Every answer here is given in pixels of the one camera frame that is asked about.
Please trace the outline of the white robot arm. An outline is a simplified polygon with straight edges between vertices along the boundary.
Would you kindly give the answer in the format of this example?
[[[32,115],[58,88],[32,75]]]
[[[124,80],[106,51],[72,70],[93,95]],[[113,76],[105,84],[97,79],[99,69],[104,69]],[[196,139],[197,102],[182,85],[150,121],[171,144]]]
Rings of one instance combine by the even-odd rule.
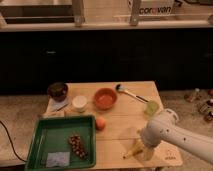
[[[176,125],[178,121],[174,110],[160,111],[140,131],[144,145],[156,148],[165,141],[213,165],[213,138],[183,129]]]

